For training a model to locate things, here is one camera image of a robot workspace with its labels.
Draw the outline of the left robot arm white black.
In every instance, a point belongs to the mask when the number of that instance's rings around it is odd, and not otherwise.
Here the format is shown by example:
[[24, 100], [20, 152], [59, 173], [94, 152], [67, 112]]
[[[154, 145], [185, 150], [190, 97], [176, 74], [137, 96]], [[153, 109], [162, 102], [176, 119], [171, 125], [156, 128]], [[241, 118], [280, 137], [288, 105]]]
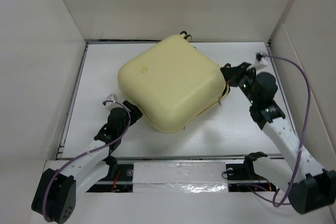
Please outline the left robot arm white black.
[[118, 162], [112, 153], [127, 130], [141, 117], [140, 109], [129, 101], [105, 100], [112, 109], [107, 122], [81, 154], [58, 169], [46, 169], [40, 178], [31, 209], [46, 222], [65, 223], [72, 215], [78, 197], [101, 179], [117, 176]]

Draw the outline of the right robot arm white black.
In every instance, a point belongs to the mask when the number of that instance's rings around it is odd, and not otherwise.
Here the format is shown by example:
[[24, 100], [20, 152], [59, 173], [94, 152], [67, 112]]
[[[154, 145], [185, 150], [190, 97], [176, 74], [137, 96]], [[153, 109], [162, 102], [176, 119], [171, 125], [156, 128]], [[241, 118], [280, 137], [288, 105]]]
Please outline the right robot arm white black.
[[279, 166], [263, 152], [245, 156], [243, 174], [248, 178], [261, 176], [285, 195], [299, 214], [335, 203], [335, 171], [326, 170], [303, 146], [290, 128], [285, 114], [274, 100], [278, 91], [276, 78], [268, 72], [257, 73], [244, 62], [237, 67], [226, 64], [220, 69], [229, 87], [238, 87], [251, 106], [249, 113], [280, 151], [288, 168]]

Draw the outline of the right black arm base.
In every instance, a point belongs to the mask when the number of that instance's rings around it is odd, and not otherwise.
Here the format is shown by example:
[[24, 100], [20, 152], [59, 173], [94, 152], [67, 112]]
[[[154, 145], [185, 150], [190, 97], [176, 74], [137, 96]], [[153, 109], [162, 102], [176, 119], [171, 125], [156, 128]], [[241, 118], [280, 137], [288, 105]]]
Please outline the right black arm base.
[[267, 179], [248, 172], [243, 163], [226, 163], [225, 168], [222, 177], [228, 182], [230, 193], [275, 192], [277, 190], [277, 187]]

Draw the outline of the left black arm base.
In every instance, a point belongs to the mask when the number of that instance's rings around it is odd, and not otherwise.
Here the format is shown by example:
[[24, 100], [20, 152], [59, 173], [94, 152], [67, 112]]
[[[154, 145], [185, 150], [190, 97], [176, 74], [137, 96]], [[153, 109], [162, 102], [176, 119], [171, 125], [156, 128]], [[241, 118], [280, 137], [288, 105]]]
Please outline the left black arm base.
[[133, 192], [133, 164], [118, 164], [108, 175], [91, 186], [88, 193]]

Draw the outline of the yellow hard-shell suitcase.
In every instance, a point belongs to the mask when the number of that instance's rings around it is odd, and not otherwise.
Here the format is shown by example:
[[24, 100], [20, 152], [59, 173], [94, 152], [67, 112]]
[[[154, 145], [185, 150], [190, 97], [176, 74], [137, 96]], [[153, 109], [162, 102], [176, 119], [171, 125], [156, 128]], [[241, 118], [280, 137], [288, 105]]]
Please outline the yellow hard-shell suitcase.
[[181, 130], [229, 93], [220, 65], [191, 39], [186, 31], [169, 36], [118, 72], [120, 91], [160, 132]]

